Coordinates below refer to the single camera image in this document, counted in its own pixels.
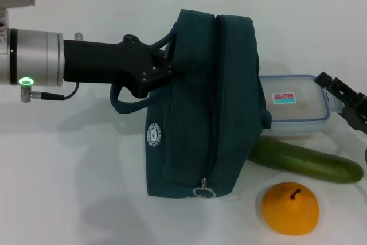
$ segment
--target container lid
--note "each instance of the container lid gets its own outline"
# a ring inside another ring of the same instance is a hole
[[[311,75],[260,76],[273,122],[311,122],[329,118],[326,94],[314,79]]]

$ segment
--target plastic food container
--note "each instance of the plastic food container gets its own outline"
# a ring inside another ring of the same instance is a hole
[[[307,135],[321,131],[343,104],[314,83],[311,75],[261,76],[272,129],[262,135]]]

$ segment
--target zipper pull ring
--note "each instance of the zipper pull ring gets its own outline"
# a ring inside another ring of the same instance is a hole
[[[194,188],[193,193],[196,197],[210,199],[215,198],[216,193],[206,186],[206,178],[201,179],[201,187]]]

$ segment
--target sticker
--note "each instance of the sticker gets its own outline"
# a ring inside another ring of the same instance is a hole
[[[274,104],[286,104],[286,103],[296,103],[296,98],[294,93],[274,93],[272,94]]]
[[[148,131],[147,131],[148,144],[152,147],[158,146],[159,143],[161,142],[161,137],[162,137],[161,128],[159,127],[157,123],[152,123],[148,127]]]

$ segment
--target bag zipper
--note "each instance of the bag zipper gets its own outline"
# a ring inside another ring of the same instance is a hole
[[[209,95],[209,107],[212,115],[212,123],[211,123],[211,137],[209,138],[209,146],[208,152],[205,157],[203,170],[201,173],[201,177],[199,179],[199,183],[202,186],[202,190],[211,190],[206,187],[206,183],[208,182],[208,178],[210,174],[213,172],[214,166],[217,162],[218,151],[219,151],[219,140],[217,139],[220,131],[220,114],[221,114],[221,94],[222,94],[222,68],[224,62],[224,54],[225,54],[225,41],[222,39],[222,27],[224,21],[221,20],[222,16],[218,16],[215,19],[214,24],[214,33],[213,40],[215,41],[215,47],[213,50],[213,56],[215,59],[215,66],[213,70],[213,84],[212,84],[212,94]]]

